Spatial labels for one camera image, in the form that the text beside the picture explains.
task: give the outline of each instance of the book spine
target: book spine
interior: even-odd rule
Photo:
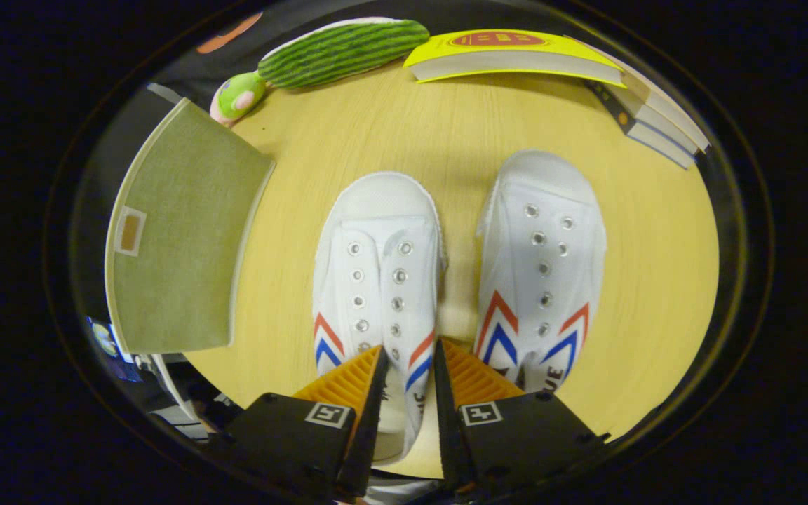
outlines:
[[[616,124],[622,128],[622,133],[627,135],[635,125],[635,118],[628,113],[628,110],[616,100],[615,96],[613,96],[602,83],[590,79],[583,79],[583,81],[584,85],[588,86],[588,89],[592,90],[594,96],[603,104],[603,108],[615,119]]]

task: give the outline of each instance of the yellow book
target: yellow book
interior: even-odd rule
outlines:
[[[523,29],[445,33],[411,52],[404,67],[421,83],[496,72],[537,72],[622,84],[621,69],[573,39]]]

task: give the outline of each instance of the red and blue chevron stripe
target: red and blue chevron stripe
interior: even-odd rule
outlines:
[[[420,377],[423,377],[425,374],[429,373],[429,367],[432,365],[432,341],[436,338],[436,331],[432,330],[429,333],[429,336],[424,339],[423,342],[420,342],[416,349],[414,349],[413,354],[410,355],[410,363],[408,363],[407,368],[410,371],[410,376],[407,379],[407,386],[404,387],[404,392],[408,392],[410,387],[413,386],[413,383],[416,382]],[[413,368],[413,364],[419,361],[419,359],[426,354],[426,351],[429,351],[429,355],[426,356],[425,359],[418,365],[418,367]]]
[[[340,341],[339,336],[337,336],[336,332],[333,332],[332,328],[330,328],[330,324],[328,324],[326,322],[326,319],[323,318],[323,314],[317,313],[317,319],[314,320],[314,339],[318,338],[317,334],[318,332],[320,332],[321,328],[323,329],[323,334],[325,335],[325,337],[328,337],[328,339],[330,339],[330,341],[336,346],[336,349],[339,351],[341,357],[342,358],[345,357],[345,348],[342,347],[342,342]],[[325,354],[327,358],[329,358],[330,361],[332,361],[332,364],[336,365],[337,367],[338,365],[342,364],[342,361],[341,359],[339,359],[339,357],[336,356],[336,353],[333,351],[332,347],[330,346],[330,343],[326,341],[324,335],[320,336],[320,339],[318,340],[316,346],[315,358],[317,361],[317,365],[320,365],[321,355]]]
[[[494,291],[491,294],[491,302],[488,304],[488,310],[485,311],[485,322],[482,323],[482,330],[478,333],[478,345],[476,346],[476,357],[480,357],[480,353],[482,352],[483,345],[485,343],[485,337],[488,336],[488,329],[491,327],[491,322],[495,322],[494,330],[491,332],[491,338],[488,339],[488,345],[485,346],[485,355],[481,357],[484,364],[488,364],[488,361],[491,359],[491,353],[494,351],[494,346],[497,343],[500,343],[501,346],[504,348],[504,351],[507,353],[507,356],[512,359],[513,364],[516,364],[516,348],[513,345],[513,340],[511,339],[510,335],[516,336],[519,335],[519,319],[516,318],[516,315],[510,310],[510,306],[504,301],[504,298],[501,297],[501,294]],[[510,335],[506,330],[506,326],[509,326]]]
[[[575,353],[577,352],[577,340],[578,340],[578,332],[581,329],[581,347],[584,348],[584,339],[588,336],[588,320],[589,320],[589,308],[588,304],[585,303],[581,306],[580,309],[570,316],[570,319],[565,320],[563,325],[560,327],[559,335],[564,335],[564,333],[569,333],[567,338],[562,339],[561,341],[557,342],[557,345],[551,348],[547,354],[544,355],[544,358],[539,363],[544,363],[548,359],[554,357],[559,352],[563,351],[563,349],[570,350],[570,361],[567,362],[567,370],[563,376],[565,378],[570,374],[570,370],[572,370],[573,362],[575,361]]]

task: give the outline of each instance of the green plush toy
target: green plush toy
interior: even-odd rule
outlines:
[[[230,125],[264,96],[267,81],[278,88],[301,88],[353,76],[407,55],[429,40],[414,20],[366,17],[334,22],[273,49],[257,71],[230,77],[211,100],[211,117]]]

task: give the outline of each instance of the striped green fabric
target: striped green fabric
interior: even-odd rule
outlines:
[[[382,66],[429,39],[414,20],[352,23],[311,33],[268,55],[257,73],[278,88],[317,86]]]

